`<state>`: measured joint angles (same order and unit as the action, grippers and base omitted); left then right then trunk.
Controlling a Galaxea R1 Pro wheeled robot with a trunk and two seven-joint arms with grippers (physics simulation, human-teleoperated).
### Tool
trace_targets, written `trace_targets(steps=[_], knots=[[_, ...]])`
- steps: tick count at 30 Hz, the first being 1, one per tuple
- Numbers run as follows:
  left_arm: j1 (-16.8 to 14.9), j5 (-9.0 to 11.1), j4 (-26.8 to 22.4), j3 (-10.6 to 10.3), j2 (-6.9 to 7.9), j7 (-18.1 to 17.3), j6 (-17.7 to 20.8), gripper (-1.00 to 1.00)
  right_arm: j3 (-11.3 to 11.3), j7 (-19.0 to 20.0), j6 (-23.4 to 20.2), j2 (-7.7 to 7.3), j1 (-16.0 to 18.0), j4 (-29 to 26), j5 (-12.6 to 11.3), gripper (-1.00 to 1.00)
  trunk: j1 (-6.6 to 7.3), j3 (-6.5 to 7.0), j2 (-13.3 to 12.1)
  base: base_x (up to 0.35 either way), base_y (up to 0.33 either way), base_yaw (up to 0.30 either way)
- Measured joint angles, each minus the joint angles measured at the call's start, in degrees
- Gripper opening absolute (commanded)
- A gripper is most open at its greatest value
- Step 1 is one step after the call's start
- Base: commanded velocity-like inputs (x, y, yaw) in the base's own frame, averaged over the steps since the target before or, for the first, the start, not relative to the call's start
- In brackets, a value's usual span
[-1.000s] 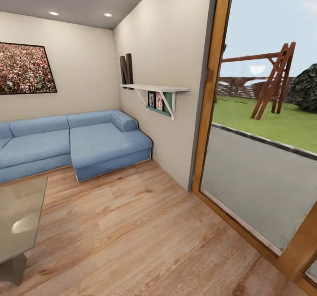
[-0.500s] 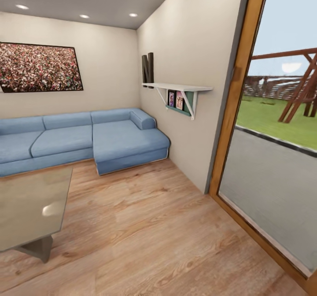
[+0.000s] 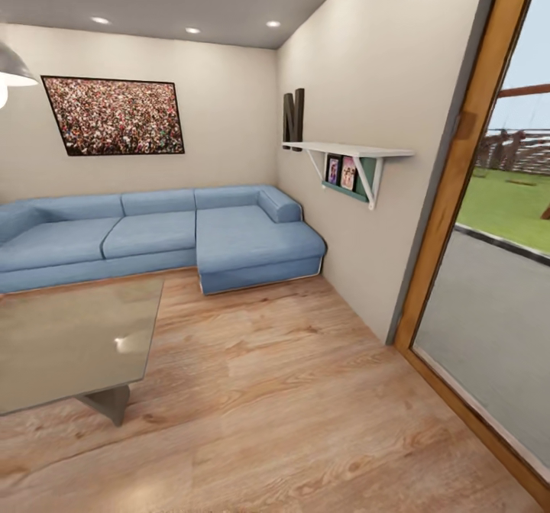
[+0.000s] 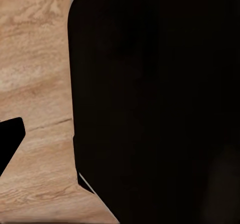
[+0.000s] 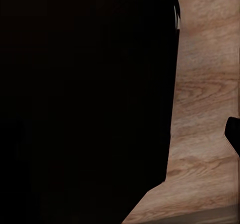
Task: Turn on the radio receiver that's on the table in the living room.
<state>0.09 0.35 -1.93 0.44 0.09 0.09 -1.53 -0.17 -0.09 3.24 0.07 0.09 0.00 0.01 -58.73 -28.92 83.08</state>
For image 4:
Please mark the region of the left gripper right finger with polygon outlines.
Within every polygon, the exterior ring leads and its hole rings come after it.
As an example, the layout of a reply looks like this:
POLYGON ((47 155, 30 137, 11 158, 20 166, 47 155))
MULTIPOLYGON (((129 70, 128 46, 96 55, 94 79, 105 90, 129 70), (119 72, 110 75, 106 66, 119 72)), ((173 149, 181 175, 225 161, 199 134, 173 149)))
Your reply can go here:
POLYGON ((229 117, 224 134, 240 156, 240 118, 229 117))

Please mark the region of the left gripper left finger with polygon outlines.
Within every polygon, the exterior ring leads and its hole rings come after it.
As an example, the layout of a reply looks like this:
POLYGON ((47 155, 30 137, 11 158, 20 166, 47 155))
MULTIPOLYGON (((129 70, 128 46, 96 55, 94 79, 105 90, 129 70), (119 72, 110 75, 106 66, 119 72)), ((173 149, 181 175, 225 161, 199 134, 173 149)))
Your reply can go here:
POLYGON ((0 176, 26 136, 21 117, 0 122, 0 176))

